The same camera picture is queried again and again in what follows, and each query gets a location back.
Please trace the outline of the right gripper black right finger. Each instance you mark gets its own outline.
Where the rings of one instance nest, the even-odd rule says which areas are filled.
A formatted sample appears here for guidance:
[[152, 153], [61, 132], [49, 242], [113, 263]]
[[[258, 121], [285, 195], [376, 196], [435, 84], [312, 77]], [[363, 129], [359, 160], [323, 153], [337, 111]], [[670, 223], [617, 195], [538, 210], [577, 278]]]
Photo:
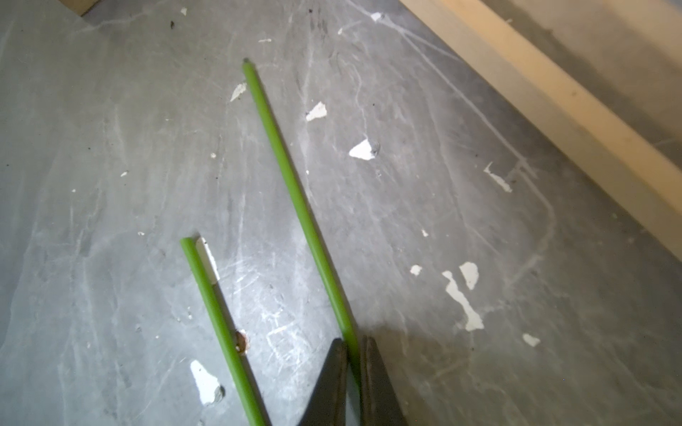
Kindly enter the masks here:
[[408, 424], [391, 384], [385, 363], [373, 337], [362, 337], [360, 346], [361, 424], [365, 426]]

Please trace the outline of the white artificial tulip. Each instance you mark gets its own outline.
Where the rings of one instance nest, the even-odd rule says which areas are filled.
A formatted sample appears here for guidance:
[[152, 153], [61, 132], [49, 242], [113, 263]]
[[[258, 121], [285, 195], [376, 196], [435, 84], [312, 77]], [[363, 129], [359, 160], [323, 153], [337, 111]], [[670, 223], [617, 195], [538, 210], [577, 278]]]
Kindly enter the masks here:
[[346, 294], [337, 279], [328, 250], [323, 243], [323, 238], [314, 219], [314, 214], [310, 209], [304, 188], [301, 186], [298, 173], [291, 161], [291, 156], [284, 143], [280, 127], [277, 124], [266, 96], [257, 68], [248, 59], [243, 61], [243, 74], [264, 126], [266, 136], [274, 152], [275, 160], [282, 173], [284, 184], [287, 187], [289, 197], [291, 197], [293, 208], [296, 211], [305, 240], [321, 277], [321, 282], [330, 300], [330, 305], [339, 325], [341, 335], [347, 343], [353, 377], [357, 383], [360, 383], [362, 379], [360, 344]]

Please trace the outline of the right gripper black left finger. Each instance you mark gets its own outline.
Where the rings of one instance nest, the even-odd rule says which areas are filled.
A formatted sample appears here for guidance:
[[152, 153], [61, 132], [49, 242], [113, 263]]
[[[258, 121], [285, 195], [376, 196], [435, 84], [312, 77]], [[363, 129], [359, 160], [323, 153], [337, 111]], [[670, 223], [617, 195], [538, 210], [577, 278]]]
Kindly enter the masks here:
[[332, 341], [300, 426], [344, 426], [348, 347], [340, 338]]

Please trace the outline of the yellow artificial tulip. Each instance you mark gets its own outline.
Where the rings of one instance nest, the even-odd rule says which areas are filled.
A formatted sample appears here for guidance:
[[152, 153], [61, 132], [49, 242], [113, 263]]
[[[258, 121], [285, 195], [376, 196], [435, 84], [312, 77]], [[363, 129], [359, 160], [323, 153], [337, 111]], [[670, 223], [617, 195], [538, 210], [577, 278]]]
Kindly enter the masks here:
[[250, 425], [265, 425], [266, 417], [259, 406], [256, 392], [247, 376], [241, 356], [236, 350], [236, 342], [233, 337], [234, 333], [227, 326], [223, 311], [218, 302], [215, 287], [211, 283], [209, 275], [204, 268], [204, 263], [196, 248], [196, 242], [193, 238], [186, 237], [180, 240], [180, 246], [195, 277], [202, 300], [204, 300], [207, 314], [209, 315], [221, 351], [227, 362], [228, 369], [233, 378], [234, 388], [243, 405], [248, 422]]

